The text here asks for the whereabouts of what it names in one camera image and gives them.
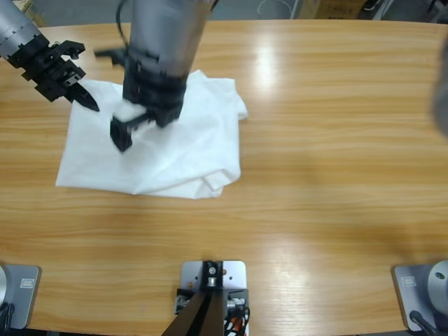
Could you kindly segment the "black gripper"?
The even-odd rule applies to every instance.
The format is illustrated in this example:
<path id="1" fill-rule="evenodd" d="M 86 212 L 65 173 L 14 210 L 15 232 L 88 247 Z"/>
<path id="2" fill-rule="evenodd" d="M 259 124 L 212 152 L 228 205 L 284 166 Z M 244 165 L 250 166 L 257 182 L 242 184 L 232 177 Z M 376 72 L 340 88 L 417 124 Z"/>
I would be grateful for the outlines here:
<path id="1" fill-rule="evenodd" d="M 190 54 L 163 54 L 138 47 L 125 48 L 124 98 L 155 110 L 158 127 L 179 119 L 190 72 Z M 110 137 L 124 153 L 132 147 L 132 134 L 150 122 L 150 111 L 122 121 L 113 116 Z"/>
<path id="2" fill-rule="evenodd" d="M 64 41 L 50 45 L 42 34 L 35 35 L 31 41 L 18 46 L 15 52 L 8 52 L 6 60 L 13 67 L 24 69 L 22 77 L 36 83 L 35 89 L 49 102 L 66 97 L 71 103 L 92 111 L 100 109 L 93 96 L 81 85 L 79 80 L 85 72 L 73 61 L 85 51 L 82 43 Z"/>

